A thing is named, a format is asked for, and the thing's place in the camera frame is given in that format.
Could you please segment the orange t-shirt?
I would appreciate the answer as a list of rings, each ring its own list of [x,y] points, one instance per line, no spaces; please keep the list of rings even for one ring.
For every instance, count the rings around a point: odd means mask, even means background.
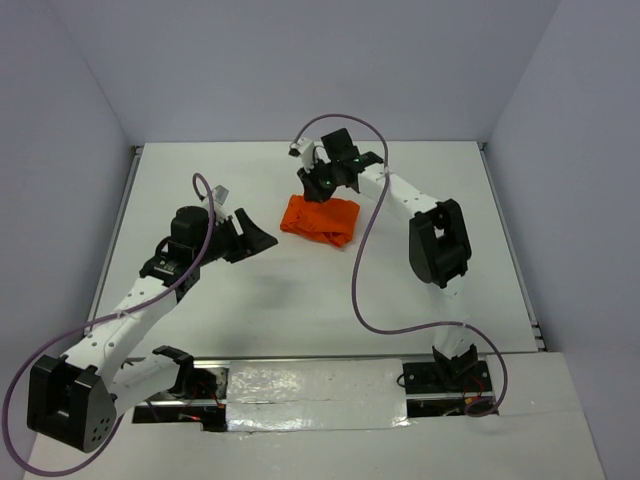
[[[355,234],[360,206],[350,200],[331,198],[325,203],[307,202],[292,195],[280,222],[280,230],[307,240],[342,248]]]

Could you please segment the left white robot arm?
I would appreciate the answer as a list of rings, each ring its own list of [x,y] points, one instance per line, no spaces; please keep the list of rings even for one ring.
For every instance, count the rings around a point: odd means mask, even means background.
[[[170,233],[104,323],[59,357],[41,356],[29,373],[28,427],[85,453],[105,443],[115,421],[159,393],[184,398],[195,388],[194,358],[161,345],[142,360],[131,352],[200,279],[203,266],[229,263],[277,245],[243,209],[223,219],[219,208],[178,209]]]

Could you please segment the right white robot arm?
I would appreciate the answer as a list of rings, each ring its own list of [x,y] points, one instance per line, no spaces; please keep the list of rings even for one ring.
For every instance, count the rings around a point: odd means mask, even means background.
[[[360,151],[345,128],[324,135],[318,142],[298,133],[290,143],[289,155],[301,161],[297,175],[306,201],[326,203],[338,188],[346,187],[375,202],[351,274],[355,316],[366,330],[379,335],[436,328],[432,346],[435,380],[442,389],[456,391],[468,381],[470,369],[478,361],[477,348],[466,334],[469,325],[464,321],[461,301],[472,256],[464,214],[456,200],[431,197],[393,173],[389,146],[386,141],[381,144],[383,153],[378,155]],[[358,276],[364,248],[382,209],[406,225],[410,268],[427,285],[432,301],[452,316],[450,320],[389,330],[376,328],[364,319],[357,298]]]

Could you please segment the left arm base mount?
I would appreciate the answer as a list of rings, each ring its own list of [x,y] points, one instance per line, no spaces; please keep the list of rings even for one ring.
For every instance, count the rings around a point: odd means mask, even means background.
[[[160,391],[135,405],[131,422],[140,425],[198,424],[205,432],[226,432],[230,363],[194,360],[177,393]]]

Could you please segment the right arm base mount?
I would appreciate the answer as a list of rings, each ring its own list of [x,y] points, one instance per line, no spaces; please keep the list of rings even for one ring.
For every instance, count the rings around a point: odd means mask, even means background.
[[[488,364],[472,344],[451,358],[433,349],[427,361],[402,364],[396,384],[404,390],[409,418],[472,416],[497,412]]]

